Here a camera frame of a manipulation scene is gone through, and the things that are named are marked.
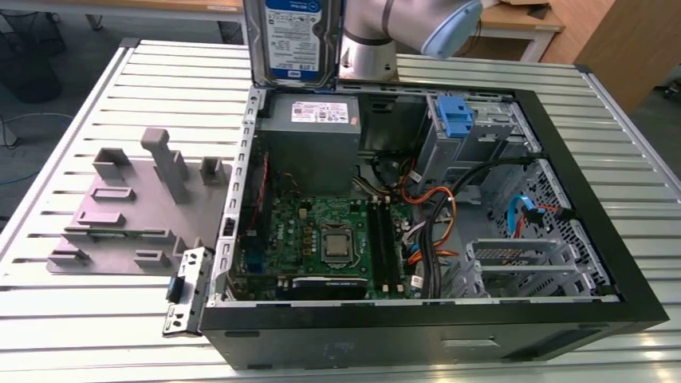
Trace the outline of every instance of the hard drive label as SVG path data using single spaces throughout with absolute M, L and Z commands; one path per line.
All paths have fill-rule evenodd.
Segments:
M 320 70 L 320 38 L 313 27 L 321 20 L 316 1 L 266 2 L 268 58 L 280 77 L 310 78 Z

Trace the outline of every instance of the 3d printed holder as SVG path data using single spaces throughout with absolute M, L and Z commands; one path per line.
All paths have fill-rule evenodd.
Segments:
M 168 132 L 148 128 L 153 161 L 102 148 L 92 182 L 57 248 L 53 273 L 170 275 L 188 247 L 214 246 L 230 166 L 217 157 L 185 163 Z

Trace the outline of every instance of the metal bracket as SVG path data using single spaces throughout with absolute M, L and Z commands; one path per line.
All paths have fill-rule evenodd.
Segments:
M 200 337 L 198 323 L 204 310 L 214 252 L 208 247 L 184 251 L 180 270 L 168 285 L 164 338 Z

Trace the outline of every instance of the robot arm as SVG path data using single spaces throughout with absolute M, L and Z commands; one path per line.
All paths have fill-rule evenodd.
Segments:
M 461 48 L 482 13 L 480 0 L 346 0 L 340 75 L 386 80 L 396 41 L 441 60 Z

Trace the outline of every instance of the motherboard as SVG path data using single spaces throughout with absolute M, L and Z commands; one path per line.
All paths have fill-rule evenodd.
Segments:
M 248 300 L 282 300 L 288 291 L 312 291 L 296 298 L 312 299 L 314 290 L 322 290 L 322 298 L 330 290 L 324 286 L 336 286 L 350 296 L 364 291 L 361 298 L 409 298 L 400 257 L 409 209 L 385 200 L 274 199 L 266 249 L 244 251 L 237 291 Z

